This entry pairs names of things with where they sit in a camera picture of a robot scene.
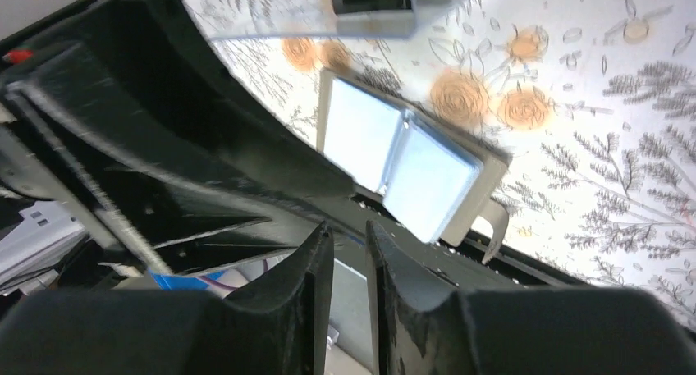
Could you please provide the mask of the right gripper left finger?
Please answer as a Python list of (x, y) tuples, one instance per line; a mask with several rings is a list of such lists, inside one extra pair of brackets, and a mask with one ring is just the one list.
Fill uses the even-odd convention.
[(322, 223), (252, 282), (207, 290), (42, 290), (1, 323), (4, 374), (321, 374), (334, 243)]

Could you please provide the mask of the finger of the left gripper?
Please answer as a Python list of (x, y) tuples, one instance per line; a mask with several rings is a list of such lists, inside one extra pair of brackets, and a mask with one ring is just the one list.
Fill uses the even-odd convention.
[(304, 220), (241, 197), (167, 183), (87, 144), (27, 98), (1, 99), (1, 182), (53, 201), (92, 236), (103, 261), (199, 276), (297, 249)]
[(355, 192), (229, 72), (182, 0), (75, 0), (2, 38), (1, 86), (173, 185), (293, 199)]

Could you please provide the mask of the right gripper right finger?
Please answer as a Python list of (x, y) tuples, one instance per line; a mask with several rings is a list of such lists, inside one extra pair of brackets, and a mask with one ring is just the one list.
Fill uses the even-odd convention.
[(473, 290), (366, 225), (379, 374), (692, 374), (695, 346), (636, 289)]

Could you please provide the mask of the beige leather card holder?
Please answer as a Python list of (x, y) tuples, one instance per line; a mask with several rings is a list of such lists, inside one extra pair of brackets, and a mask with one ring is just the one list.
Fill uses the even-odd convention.
[(474, 135), (347, 75), (320, 74), (317, 150), (417, 240), (458, 245), (479, 217), (500, 252), (509, 213), (492, 199), (510, 157)]

